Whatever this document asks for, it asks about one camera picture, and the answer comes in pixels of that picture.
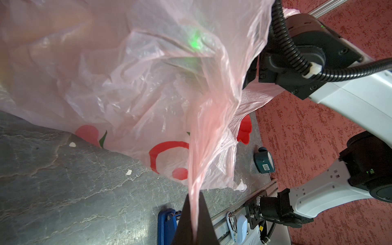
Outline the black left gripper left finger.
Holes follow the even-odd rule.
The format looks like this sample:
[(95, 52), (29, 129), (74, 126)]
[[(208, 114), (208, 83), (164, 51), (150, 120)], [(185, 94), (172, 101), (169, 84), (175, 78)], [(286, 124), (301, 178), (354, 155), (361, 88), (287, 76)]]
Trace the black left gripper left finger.
[(189, 195), (186, 196), (182, 214), (179, 219), (179, 223), (172, 241), (172, 245), (193, 245), (194, 237), (193, 237), (193, 229), (192, 229), (192, 221), (191, 221), (191, 211), (190, 211), (190, 202)]

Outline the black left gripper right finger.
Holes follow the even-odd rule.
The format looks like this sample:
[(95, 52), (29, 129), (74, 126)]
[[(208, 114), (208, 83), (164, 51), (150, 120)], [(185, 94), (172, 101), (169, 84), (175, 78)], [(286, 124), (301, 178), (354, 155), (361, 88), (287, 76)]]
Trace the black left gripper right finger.
[(219, 245), (202, 192), (199, 194), (199, 217), (196, 245)]

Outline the pink printed plastic bag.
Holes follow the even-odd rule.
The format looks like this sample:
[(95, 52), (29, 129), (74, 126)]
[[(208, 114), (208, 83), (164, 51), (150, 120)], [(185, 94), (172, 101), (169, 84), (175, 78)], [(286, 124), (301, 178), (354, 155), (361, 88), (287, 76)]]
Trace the pink printed plastic bag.
[(272, 1), (1, 1), (1, 244), (154, 245), (269, 181), (232, 132)]

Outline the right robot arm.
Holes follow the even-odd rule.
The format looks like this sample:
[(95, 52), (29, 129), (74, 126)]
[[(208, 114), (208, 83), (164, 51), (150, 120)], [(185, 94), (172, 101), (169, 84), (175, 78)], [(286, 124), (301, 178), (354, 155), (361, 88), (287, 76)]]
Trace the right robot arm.
[(248, 221), (251, 228), (262, 220), (300, 228), (349, 202), (391, 202), (391, 59), (370, 61), (315, 17), (285, 17), (275, 3), (268, 44), (248, 71), (239, 112), (257, 110), (282, 89), (329, 107), (364, 131), (350, 138), (332, 166), (314, 179), (276, 197), (260, 193), (245, 203), (246, 215), (227, 221)]

